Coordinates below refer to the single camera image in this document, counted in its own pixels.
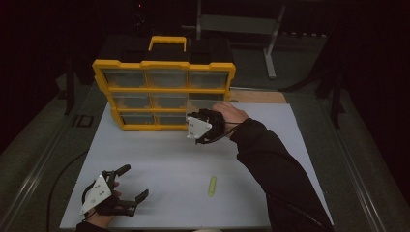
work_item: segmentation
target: organizer handle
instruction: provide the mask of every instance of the organizer handle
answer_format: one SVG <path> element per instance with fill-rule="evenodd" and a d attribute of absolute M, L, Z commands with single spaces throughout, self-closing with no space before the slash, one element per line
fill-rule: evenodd
<path fill-rule="evenodd" d="M 187 38 L 185 37 L 153 36 L 148 50 L 152 50 L 154 44 L 184 44 L 184 51 L 187 51 Z"/>

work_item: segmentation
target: person's arm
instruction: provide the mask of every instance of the person's arm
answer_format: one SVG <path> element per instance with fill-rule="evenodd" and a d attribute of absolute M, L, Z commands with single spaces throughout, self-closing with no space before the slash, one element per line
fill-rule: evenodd
<path fill-rule="evenodd" d="M 119 183 L 115 182 L 114 187 L 118 187 Z M 115 196 L 121 196 L 120 191 L 114 190 Z M 91 209 L 86 214 L 86 219 L 76 226 L 75 232 L 109 232 L 109 223 L 115 216 L 99 215 L 95 208 Z"/>
<path fill-rule="evenodd" d="M 267 195 L 274 231 L 333 231 L 329 218 L 304 168 L 280 139 L 263 124 L 229 103 L 214 105 L 225 121 L 242 123 L 230 139 L 237 143 L 240 161 Z M 235 125 L 227 124 L 228 129 Z"/>

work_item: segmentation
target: dark background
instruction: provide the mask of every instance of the dark background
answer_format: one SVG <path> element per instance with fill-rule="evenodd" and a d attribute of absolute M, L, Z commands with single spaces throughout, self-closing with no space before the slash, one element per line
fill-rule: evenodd
<path fill-rule="evenodd" d="M 280 30 L 330 36 L 315 68 L 329 68 L 334 61 L 343 66 L 343 87 L 410 202 L 409 4 L 329 2 L 336 1 L 295 1 L 288 6 Z M 278 13 L 274 1 L 251 3 L 255 9 L 261 4 L 272 7 L 260 11 L 249 1 L 210 0 L 203 10 L 261 17 Z M 195 25 L 195 16 L 192 0 L 1 1 L 0 151 L 59 93 L 55 79 L 66 72 L 68 55 L 80 81 L 91 84 L 91 64 L 107 35 L 194 37 L 193 30 L 181 30 L 181 25 Z"/>

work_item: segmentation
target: yellow frame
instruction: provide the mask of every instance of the yellow frame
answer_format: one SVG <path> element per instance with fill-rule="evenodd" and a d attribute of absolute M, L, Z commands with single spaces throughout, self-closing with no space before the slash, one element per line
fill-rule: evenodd
<path fill-rule="evenodd" d="M 170 43 L 170 44 L 184 44 L 184 49 L 186 49 L 186 39 L 185 38 L 172 38 L 172 37 L 153 37 L 150 43 L 149 49 L 152 48 L 154 43 Z M 126 125 L 124 120 L 120 116 L 122 112 L 148 112 L 148 113 L 158 113 L 158 112 L 169 112 L 169 113 L 182 113 L 186 112 L 185 108 L 117 108 L 117 105 L 112 98 L 113 92 L 127 92 L 127 93 L 185 93 L 185 94 L 221 94 L 224 96 L 224 100 L 228 101 L 230 97 L 229 88 L 232 79 L 235 76 L 236 68 L 233 63 L 211 63 L 209 65 L 197 65 L 190 64 L 189 62 L 168 62 L 168 61 L 141 61 L 140 63 L 122 63 L 118 60 L 101 60 L 97 59 L 93 64 L 93 69 L 95 71 L 96 82 L 103 91 L 108 99 L 111 106 L 111 115 L 113 119 L 117 122 L 122 130 L 139 130 L 139 131 L 160 131 L 160 130 L 186 130 L 187 125 L 160 125 L 157 123 L 155 118 L 154 125 Z M 136 70 L 143 71 L 145 87 L 113 87 L 109 86 L 107 79 L 103 73 L 103 70 Z M 183 70 L 187 71 L 185 88 L 160 88 L 151 87 L 147 71 L 149 70 Z M 204 72 L 228 72 L 228 77 L 226 79 L 225 87 L 222 89 L 206 89 L 206 88 L 191 88 L 188 86 L 188 72 L 189 71 L 204 71 Z"/>

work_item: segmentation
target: black cable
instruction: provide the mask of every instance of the black cable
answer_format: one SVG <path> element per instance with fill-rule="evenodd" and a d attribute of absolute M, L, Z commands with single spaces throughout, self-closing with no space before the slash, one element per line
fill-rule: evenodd
<path fill-rule="evenodd" d="M 88 192 L 90 189 L 93 188 L 93 185 L 94 185 L 95 183 L 96 183 L 96 182 L 91 183 L 91 185 L 89 185 L 87 188 L 85 188 L 85 191 L 82 192 L 82 196 L 81 196 L 81 202 L 82 202 L 82 204 L 84 204 L 84 202 L 85 202 L 85 195 L 87 194 L 87 192 Z"/>
<path fill-rule="evenodd" d="M 51 187 L 51 192 L 50 195 L 48 196 L 48 201 L 47 201 L 47 216 L 46 216 L 46 232 L 50 231 L 50 205 L 51 205 L 51 198 L 52 195 L 54 193 L 54 189 L 57 186 L 58 181 L 60 180 L 60 177 L 63 175 L 63 173 L 66 171 L 67 168 L 70 167 L 70 165 L 72 165 L 75 161 L 77 161 L 78 159 L 80 159 L 81 157 L 83 157 L 84 155 L 86 155 L 88 153 L 88 150 L 85 152 L 82 152 L 79 156 L 77 156 L 75 159 L 73 159 L 72 161 L 70 161 L 64 168 L 63 170 L 61 170 L 61 172 L 58 174 L 57 179 L 54 181 L 54 184 Z"/>
<path fill-rule="evenodd" d="M 235 127 L 233 127 L 233 128 L 231 128 L 231 129 L 229 129 L 227 132 L 221 134 L 220 136 L 218 136 L 218 137 L 216 137 L 216 138 L 214 138 L 214 139 L 212 139 L 212 140 L 203 141 L 202 144 L 210 144 L 210 143 L 216 142 L 216 141 L 222 139 L 223 137 L 227 136 L 228 134 L 230 134 L 231 132 L 233 132 L 233 131 L 236 130 L 239 126 L 242 125 L 242 123 L 227 123 L 227 124 L 238 124 L 238 125 L 235 126 Z"/>
<path fill-rule="evenodd" d="M 90 216 L 88 216 L 88 213 L 85 213 L 87 216 L 86 216 L 86 218 L 85 218 L 82 222 L 84 222 L 84 221 L 86 221 L 87 219 L 89 219 L 89 218 L 90 218 L 92 215 L 94 215 L 96 212 L 97 212 L 97 210 L 94 210 L 93 214 L 91 214 Z"/>
<path fill-rule="evenodd" d="M 290 202 L 287 202 L 285 200 L 282 200 L 278 197 L 275 197 L 271 194 L 268 194 L 268 196 L 272 199 L 275 200 L 276 202 L 278 202 L 279 204 L 282 204 L 284 207 L 286 207 L 287 209 L 289 209 L 290 211 L 302 216 L 304 219 L 306 219 L 307 221 L 309 221 L 310 223 L 313 223 L 314 225 L 320 227 L 321 229 L 323 229 L 324 231 L 328 231 L 328 232 L 333 232 L 334 230 L 327 227 L 324 223 L 322 223 L 319 219 L 313 217 L 312 215 L 310 215 L 308 212 L 302 210 L 301 208 L 291 204 Z"/>

